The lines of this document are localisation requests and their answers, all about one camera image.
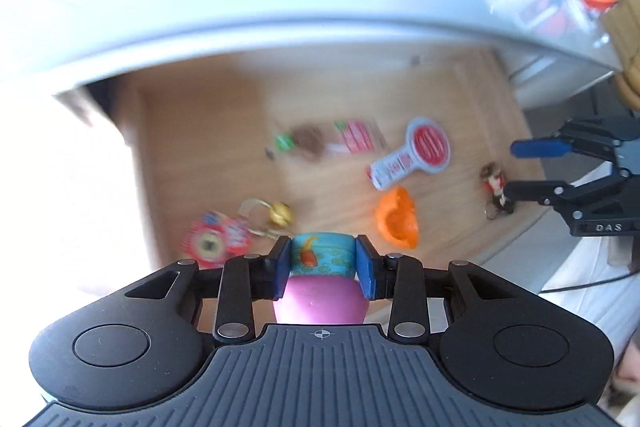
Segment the pink teal egg toy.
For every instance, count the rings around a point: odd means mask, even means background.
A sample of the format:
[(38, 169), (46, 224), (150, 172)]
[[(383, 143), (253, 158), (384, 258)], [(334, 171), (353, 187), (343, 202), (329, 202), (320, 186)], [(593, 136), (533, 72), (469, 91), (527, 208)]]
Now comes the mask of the pink teal egg toy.
[(369, 303), (356, 274), (354, 236), (328, 232), (292, 238), (291, 269), (273, 303), (280, 324), (361, 324)]

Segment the wooden drawer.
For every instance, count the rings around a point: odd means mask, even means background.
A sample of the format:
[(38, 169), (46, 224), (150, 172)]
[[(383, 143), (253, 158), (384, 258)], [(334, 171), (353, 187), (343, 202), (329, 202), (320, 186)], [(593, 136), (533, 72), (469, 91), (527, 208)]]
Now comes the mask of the wooden drawer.
[(114, 132), (131, 150), (152, 265), (182, 255), (202, 213), (232, 216), (244, 200), (284, 202), (293, 231), (364, 234), (387, 251), (374, 222), (381, 199), (369, 179), (373, 152), (350, 153), (359, 121), (380, 129), (386, 152), (406, 142), (414, 118), (439, 124), (419, 143), (447, 157), (440, 173), (416, 171), (402, 186), (419, 223), (416, 257), (435, 268), (485, 261), (533, 228), (532, 204), (488, 219), (480, 170), (498, 164), (510, 179), (539, 179), (536, 160), (517, 161), (512, 141), (529, 127), (495, 54), (438, 50), (428, 57), (340, 63), (298, 51), (233, 53), (152, 66), (61, 93), (81, 121)]

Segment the red yellow round charm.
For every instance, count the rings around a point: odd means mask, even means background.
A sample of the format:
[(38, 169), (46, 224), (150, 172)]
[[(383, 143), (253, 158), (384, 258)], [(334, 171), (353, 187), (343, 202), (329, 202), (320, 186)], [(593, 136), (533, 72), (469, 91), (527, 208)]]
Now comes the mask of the red yellow round charm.
[(217, 269), (230, 258), (247, 254), (251, 241), (244, 220), (209, 211), (191, 222), (180, 251), (201, 268)]

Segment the orange pumpkin half shell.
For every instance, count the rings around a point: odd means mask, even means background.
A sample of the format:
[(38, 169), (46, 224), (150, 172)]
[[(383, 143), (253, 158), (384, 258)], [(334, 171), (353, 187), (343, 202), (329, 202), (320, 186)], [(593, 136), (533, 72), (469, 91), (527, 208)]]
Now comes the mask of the orange pumpkin half shell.
[(381, 197), (374, 210), (374, 220), (378, 233), (387, 243), (401, 249), (418, 246), (416, 204), (405, 187), (396, 186)]

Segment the round red white package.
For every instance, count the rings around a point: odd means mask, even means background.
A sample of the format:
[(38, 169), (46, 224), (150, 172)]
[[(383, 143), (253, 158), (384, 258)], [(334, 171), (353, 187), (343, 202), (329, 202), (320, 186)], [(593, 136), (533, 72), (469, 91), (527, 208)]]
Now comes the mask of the round red white package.
[(430, 118), (414, 118), (408, 124), (405, 144), (373, 161), (368, 175), (378, 191), (385, 191), (415, 171), (440, 173), (450, 159), (451, 145), (444, 129)]

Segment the red white snack packet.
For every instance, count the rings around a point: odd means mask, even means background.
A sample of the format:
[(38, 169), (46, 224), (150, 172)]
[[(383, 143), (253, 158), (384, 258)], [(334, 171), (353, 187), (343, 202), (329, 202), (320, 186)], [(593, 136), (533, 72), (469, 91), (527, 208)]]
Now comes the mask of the red white snack packet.
[(288, 156), (319, 162), (333, 156), (377, 154), (383, 150), (386, 140), (375, 120), (346, 118), (279, 130), (265, 152), (272, 160)]

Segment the small figure keychain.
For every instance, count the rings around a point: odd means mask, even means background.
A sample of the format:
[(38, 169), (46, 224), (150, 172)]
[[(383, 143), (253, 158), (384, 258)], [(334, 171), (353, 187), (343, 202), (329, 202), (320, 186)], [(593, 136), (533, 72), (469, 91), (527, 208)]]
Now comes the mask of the small figure keychain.
[(501, 215), (512, 215), (515, 202), (504, 193), (506, 176), (502, 168), (495, 162), (488, 162), (480, 169), (480, 182), (488, 191), (489, 199), (485, 206), (485, 217), (492, 221)]

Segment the gold bell keychain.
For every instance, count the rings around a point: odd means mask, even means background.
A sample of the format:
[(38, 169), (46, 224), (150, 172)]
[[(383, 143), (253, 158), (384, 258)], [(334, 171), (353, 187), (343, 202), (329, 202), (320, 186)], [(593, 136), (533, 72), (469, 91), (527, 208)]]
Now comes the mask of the gold bell keychain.
[(291, 233), (294, 212), (285, 202), (267, 202), (261, 198), (248, 198), (241, 202), (238, 215), (250, 234), (277, 239)]

